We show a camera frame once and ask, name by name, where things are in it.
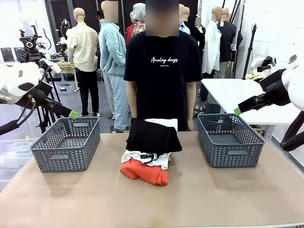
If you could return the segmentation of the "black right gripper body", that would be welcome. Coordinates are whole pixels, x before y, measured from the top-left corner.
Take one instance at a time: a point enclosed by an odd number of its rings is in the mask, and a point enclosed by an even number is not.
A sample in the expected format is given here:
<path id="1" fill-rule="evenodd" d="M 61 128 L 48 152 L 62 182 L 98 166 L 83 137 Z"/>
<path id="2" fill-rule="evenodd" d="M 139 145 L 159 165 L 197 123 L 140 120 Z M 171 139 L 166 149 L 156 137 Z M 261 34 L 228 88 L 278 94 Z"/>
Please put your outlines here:
<path id="1" fill-rule="evenodd" d="M 286 68 L 279 69 L 259 82 L 265 92 L 262 97 L 265 105 L 284 106 L 291 103 L 288 91 L 282 82 L 282 74 L 285 71 Z"/>

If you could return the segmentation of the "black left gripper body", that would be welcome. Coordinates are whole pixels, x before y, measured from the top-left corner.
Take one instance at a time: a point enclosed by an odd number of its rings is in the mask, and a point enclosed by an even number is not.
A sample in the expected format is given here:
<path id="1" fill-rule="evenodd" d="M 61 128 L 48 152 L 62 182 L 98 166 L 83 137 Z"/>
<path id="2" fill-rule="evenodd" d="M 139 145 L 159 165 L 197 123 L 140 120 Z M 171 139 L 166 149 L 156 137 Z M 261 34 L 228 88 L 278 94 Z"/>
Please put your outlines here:
<path id="1" fill-rule="evenodd" d="M 59 102 L 49 97 L 49 95 L 52 95 L 52 89 L 52 85 L 42 82 L 39 86 L 29 90 L 16 105 L 26 109 L 37 108 L 38 106 L 56 109 L 59 107 Z"/>

